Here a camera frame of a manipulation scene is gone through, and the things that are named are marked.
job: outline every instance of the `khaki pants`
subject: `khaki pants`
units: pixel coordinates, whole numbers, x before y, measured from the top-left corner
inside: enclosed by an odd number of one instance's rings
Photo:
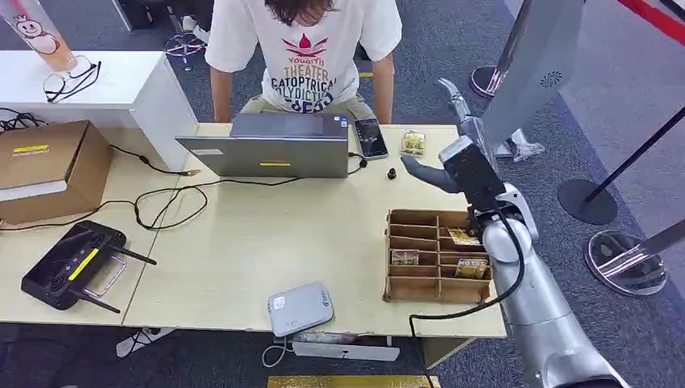
[[[240,113],[261,113],[261,112],[289,112],[282,108],[276,107],[268,103],[261,95],[256,95],[247,101]],[[341,103],[334,103],[326,107],[319,114],[340,115],[346,116],[348,120],[364,120],[375,119],[371,108],[364,102],[361,95],[352,97],[347,101]]]

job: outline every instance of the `small package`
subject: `small package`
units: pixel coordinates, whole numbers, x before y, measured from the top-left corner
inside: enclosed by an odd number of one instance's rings
[[[418,265],[418,250],[392,249],[390,263],[392,265]]]
[[[423,156],[426,147],[426,135],[414,131],[405,133],[402,138],[400,153],[414,157]]]
[[[488,268],[486,259],[459,259],[454,277],[461,279],[482,279]]]
[[[465,229],[462,228],[448,228],[450,237],[457,245],[481,245],[481,242],[477,238],[466,233]]]

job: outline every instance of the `white cable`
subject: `white cable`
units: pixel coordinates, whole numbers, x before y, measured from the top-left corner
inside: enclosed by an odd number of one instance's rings
[[[282,352],[280,353],[279,359],[276,360],[275,363],[267,364],[267,353],[272,349],[282,349]],[[288,349],[288,337],[283,337],[283,345],[271,345],[270,347],[264,349],[264,352],[262,352],[262,365],[264,365],[267,368],[273,368],[277,366],[280,363],[280,361],[283,360],[285,352],[295,352],[294,349]]]

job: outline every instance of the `laptop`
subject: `laptop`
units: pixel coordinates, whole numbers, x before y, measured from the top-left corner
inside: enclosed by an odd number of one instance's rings
[[[228,137],[176,137],[219,176],[347,177],[347,118],[243,113]]]

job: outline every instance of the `router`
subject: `router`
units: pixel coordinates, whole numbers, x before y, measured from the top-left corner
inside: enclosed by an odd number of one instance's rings
[[[85,287],[115,253],[147,264],[157,262],[124,248],[126,235],[92,221],[75,224],[22,278],[21,289],[58,310],[84,300],[120,313],[121,310],[85,292]]]

